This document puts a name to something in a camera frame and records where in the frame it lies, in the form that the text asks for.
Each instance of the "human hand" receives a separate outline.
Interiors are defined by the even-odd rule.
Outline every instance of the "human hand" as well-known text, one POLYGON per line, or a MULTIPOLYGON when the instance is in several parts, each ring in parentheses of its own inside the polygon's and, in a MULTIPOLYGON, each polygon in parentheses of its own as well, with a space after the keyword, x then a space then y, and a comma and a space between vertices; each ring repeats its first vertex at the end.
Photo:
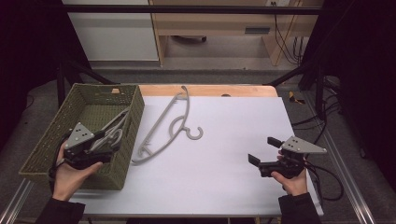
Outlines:
MULTIPOLYGON (((64 157, 65 143, 61 145, 57 161, 60 161, 64 157)), ((81 187, 84 180, 96 173, 102 165, 103 163, 99 161, 84 170, 77 170, 69 164, 63 163, 56 171, 52 198, 59 201, 69 201, 73 194, 81 187)))
POLYGON ((306 185, 306 169, 303 169, 299 175, 287 179, 282 174, 273 171, 271 176, 280 184, 283 185, 284 190, 291 194, 292 196, 297 196, 300 194, 305 194, 308 192, 308 187, 306 185))

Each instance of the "white tabletop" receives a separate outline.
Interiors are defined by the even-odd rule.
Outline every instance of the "white tabletop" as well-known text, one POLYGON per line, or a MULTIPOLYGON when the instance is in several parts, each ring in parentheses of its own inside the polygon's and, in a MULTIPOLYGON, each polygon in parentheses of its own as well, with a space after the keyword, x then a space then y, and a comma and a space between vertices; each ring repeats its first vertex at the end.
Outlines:
MULTIPOLYGON (((172 97, 145 96, 145 110, 134 145, 136 149, 172 97)), ((177 101, 151 140, 158 148, 168 137, 174 118, 184 115, 177 101)), ((289 117, 278 97, 192 96, 186 126, 199 140, 181 132, 157 157, 131 164, 123 190, 80 190, 72 202, 85 203, 85 214, 106 217, 273 217, 280 215, 278 197, 285 195, 273 178, 261 177, 248 154, 276 161, 278 149, 267 137, 287 140, 293 135, 289 117)), ((312 181, 308 190, 317 207, 312 181)))

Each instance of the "black sleeve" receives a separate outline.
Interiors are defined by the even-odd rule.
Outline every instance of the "black sleeve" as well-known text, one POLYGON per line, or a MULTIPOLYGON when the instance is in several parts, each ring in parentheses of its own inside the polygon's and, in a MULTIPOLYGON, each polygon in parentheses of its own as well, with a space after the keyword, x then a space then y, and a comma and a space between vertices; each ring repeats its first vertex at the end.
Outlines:
POLYGON ((85 204, 49 199, 36 224, 78 224, 84 213, 85 204))
POLYGON ((319 224, 320 218, 309 193, 292 196, 286 195, 279 198, 282 224, 319 224))

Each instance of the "white cabinet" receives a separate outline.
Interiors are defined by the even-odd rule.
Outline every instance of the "white cabinet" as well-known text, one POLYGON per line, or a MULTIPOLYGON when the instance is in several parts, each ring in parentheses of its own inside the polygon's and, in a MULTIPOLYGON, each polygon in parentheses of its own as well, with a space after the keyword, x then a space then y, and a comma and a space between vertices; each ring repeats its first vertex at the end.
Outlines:
MULTIPOLYGON (((64 4, 148 5, 147 0, 63 0, 64 4)), ((158 61, 151 16, 124 13, 69 13, 90 62, 158 61)))

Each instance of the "olive green basket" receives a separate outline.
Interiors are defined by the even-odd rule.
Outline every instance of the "olive green basket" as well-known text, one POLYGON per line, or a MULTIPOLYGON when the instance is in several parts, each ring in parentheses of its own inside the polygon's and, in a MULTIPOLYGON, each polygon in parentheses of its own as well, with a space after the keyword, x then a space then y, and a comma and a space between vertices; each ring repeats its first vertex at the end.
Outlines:
POLYGON ((78 122, 92 133, 100 131, 128 106, 131 108, 122 127, 120 150, 114 154, 111 162, 105 163, 81 186, 81 189, 122 189, 145 106, 136 85, 75 84, 20 169, 20 175, 49 188, 48 170, 62 136, 74 129, 78 122))

